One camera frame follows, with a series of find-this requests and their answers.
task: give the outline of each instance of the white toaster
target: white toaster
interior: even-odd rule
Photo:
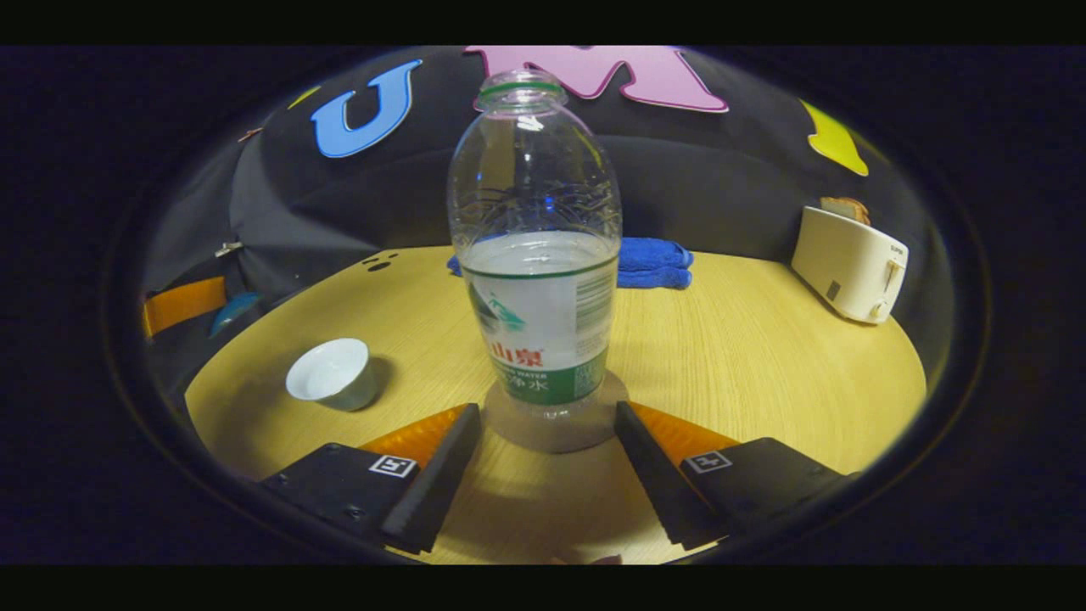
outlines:
[[[909,262],[900,241],[858,220],[804,206],[792,268],[842,317],[886,322]]]

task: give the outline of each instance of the small white bowl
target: small white bowl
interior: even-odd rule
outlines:
[[[377,393],[369,366],[369,347],[341,338],[302,355],[287,372],[287,392],[295,399],[315,402],[340,411],[366,407]]]

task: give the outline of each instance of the blue towel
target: blue towel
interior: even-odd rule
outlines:
[[[622,238],[618,252],[619,288],[686,288],[693,275],[686,267],[694,253],[673,241],[656,238]],[[453,255],[445,264],[460,275],[460,262]]]

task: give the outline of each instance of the clear plastic bottle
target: clear plastic bottle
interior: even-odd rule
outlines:
[[[487,400],[488,424],[544,451],[614,434],[614,398],[602,395],[621,204],[606,152],[567,99],[545,72],[488,78],[447,189],[453,245],[504,391]]]

